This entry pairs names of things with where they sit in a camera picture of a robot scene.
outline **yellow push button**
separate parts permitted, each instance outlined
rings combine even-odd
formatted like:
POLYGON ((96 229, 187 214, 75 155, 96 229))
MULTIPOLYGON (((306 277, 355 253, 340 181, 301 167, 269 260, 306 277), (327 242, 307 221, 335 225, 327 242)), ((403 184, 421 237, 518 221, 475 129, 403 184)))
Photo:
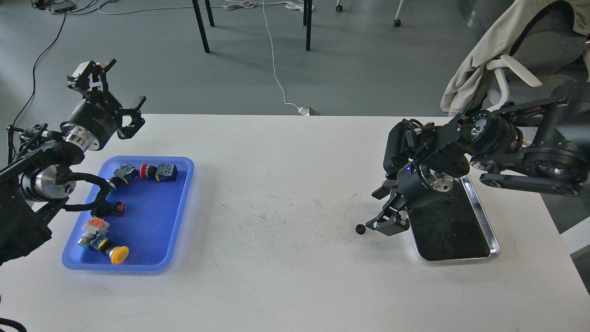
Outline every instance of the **yellow push button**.
POLYGON ((126 246, 119 247, 111 253, 111 263, 118 265, 123 263, 129 256, 129 248, 126 246))

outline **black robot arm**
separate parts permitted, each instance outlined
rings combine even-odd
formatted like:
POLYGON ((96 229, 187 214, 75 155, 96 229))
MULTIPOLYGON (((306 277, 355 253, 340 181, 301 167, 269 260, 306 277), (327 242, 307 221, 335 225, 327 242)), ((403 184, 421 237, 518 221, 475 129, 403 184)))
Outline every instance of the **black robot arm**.
POLYGON ((145 97, 137 106, 123 109, 109 92, 106 72, 115 62, 82 63, 68 76, 68 87, 80 92, 83 100, 61 124, 61 131, 48 131, 47 124, 26 130, 8 127, 9 144, 18 132, 21 147, 16 156, 9 154, 9 165, 0 170, 0 265, 28 255, 49 240, 47 225, 60 209, 101 214, 115 205, 106 201, 111 186, 105 179, 70 170, 82 162, 86 150, 102 149, 115 132, 120 139, 131 138, 145 123, 140 111, 145 97), (132 119, 127 126, 122 124, 124 116, 132 119), (66 204, 76 181, 100 187, 93 202, 66 204), (33 201, 44 205, 33 211, 33 201))
POLYGON ((372 194, 389 199, 366 227, 386 235, 409 229, 407 213, 448 199, 453 179, 470 164, 485 171, 480 181, 490 187, 578 195, 590 170, 589 125, 590 84, 574 82, 548 99, 459 114, 443 126, 404 119, 389 133, 386 180, 372 194), (537 128, 532 142, 518 127, 537 128), (506 170, 522 175, 502 174, 506 170))

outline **gray floor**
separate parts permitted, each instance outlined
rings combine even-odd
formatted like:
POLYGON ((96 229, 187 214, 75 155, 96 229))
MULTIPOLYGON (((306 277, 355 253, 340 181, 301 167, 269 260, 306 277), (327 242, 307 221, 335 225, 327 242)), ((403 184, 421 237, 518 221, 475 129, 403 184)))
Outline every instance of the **gray floor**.
MULTIPOLYGON (((87 0, 74 1, 85 5, 87 0)), ((212 5, 224 4, 212 0, 212 5)), ((394 28, 394 0, 315 1, 312 50, 305 51, 303 13, 265 9, 278 78, 287 101, 321 115, 442 116, 440 99, 477 37, 458 2, 406 1, 394 28)), ((188 0, 125 1, 103 8, 123 12, 191 5, 188 0)), ((283 105, 273 76, 270 40, 261 8, 215 8, 206 25, 212 53, 202 48, 192 9, 68 17, 60 39, 37 67, 37 95, 17 125, 57 126, 79 102, 65 77, 88 60, 117 59, 107 75, 123 106, 147 96, 146 113, 296 115, 283 105)), ((27 101, 32 65, 55 37, 62 17, 28 0, 0 5, 0 119, 4 125, 27 101)), ((0 147, 5 146, 1 135, 0 147)), ((0 161, 6 151, 0 149, 0 161)))

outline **chair leg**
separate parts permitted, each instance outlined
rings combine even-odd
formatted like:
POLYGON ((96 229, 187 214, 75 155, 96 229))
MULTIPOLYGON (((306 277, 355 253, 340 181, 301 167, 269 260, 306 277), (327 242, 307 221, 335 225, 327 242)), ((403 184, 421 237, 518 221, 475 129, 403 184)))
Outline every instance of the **chair leg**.
POLYGON ((395 19, 394 19, 394 27, 398 28, 400 25, 402 25, 402 21, 399 20, 399 11, 402 10, 402 5, 404 4, 404 0, 399 0, 399 6, 398 6, 398 12, 395 13, 395 19))
POLYGON ((307 35, 305 50, 309 51, 312 44, 312 0, 307 0, 307 35))
POLYGON ((213 13, 211 12, 211 1, 205 0, 205 7, 207 7, 207 16, 209 17, 209 25, 214 27, 215 22, 213 22, 213 13))
POLYGON ((195 8, 196 23, 199 25, 199 32, 201 33, 203 48, 205 49, 205 53, 210 53, 211 51, 209 50, 207 35, 205 34, 205 26, 203 25, 203 18, 201 17, 201 9, 199 8, 199 1, 192 0, 192 6, 195 8))
POLYGON ((307 0, 303 0, 303 26, 307 25, 307 0))

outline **white table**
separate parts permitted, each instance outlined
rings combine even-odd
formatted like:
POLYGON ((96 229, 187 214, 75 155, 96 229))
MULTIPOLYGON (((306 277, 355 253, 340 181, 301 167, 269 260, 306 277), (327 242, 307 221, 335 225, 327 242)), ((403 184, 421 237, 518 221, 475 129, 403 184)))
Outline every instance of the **white table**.
MULTIPOLYGON (((77 218, 0 268, 0 317, 29 331, 588 331, 590 297, 540 196, 473 180, 495 260, 438 266, 376 216, 389 130, 401 118, 145 115, 76 171, 115 155, 195 162, 172 262, 155 274, 71 271, 77 218)), ((447 118, 424 119, 437 123, 447 118)), ((70 203, 85 200, 80 183, 70 203)))

